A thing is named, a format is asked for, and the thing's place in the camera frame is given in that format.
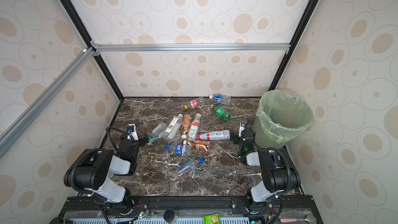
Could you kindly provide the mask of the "green soda bottle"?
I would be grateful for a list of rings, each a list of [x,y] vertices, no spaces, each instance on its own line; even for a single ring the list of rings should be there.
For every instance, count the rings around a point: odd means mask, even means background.
[[[221,106],[212,105],[211,107],[212,112],[219,117],[222,121],[230,121],[232,115],[228,112],[225,108]]]

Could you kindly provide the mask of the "blue label water bottle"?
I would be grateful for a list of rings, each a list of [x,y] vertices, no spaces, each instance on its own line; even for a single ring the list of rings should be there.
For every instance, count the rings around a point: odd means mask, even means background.
[[[213,100],[213,102],[217,104],[229,105],[231,101],[231,97],[223,94],[211,94],[209,99]]]

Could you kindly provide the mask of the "red label clear bottle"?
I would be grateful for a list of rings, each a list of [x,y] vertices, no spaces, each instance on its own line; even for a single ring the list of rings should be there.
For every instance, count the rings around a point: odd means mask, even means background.
[[[196,99],[190,100],[186,105],[184,105],[184,109],[195,109],[198,107],[202,107],[205,104],[205,100],[203,97],[198,97]]]

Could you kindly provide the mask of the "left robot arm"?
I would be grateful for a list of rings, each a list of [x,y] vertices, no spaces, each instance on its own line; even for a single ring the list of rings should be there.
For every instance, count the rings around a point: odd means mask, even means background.
[[[139,149],[148,144],[150,138],[147,133],[139,137],[135,124],[129,124],[125,131],[109,126],[106,135],[114,149],[85,149],[65,173],[64,184],[105,203],[130,207],[133,205],[130,191],[111,177],[132,176],[137,168]]]

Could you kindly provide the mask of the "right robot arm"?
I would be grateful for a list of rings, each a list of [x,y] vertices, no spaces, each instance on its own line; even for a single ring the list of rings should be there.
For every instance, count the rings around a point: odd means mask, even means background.
[[[255,148],[256,133],[250,122],[242,121],[231,140],[239,145],[237,158],[247,166],[259,167],[262,180],[249,189],[248,203],[270,202],[301,185],[301,178],[285,148]]]

